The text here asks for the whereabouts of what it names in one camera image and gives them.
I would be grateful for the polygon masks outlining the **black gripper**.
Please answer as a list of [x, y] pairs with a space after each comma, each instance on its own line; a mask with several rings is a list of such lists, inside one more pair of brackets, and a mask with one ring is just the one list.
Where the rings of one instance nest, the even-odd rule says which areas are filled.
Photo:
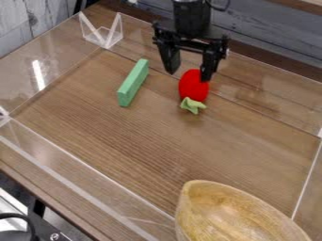
[[172, 0], [174, 19], [152, 23], [153, 43], [170, 74], [180, 67], [180, 50], [202, 53], [202, 81], [210, 81], [220, 59], [226, 58], [228, 42], [227, 36], [211, 27], [211, 10], [226, 11], [228, 5], [226, 2], [223, 7], [215, 7], [211, 0]]

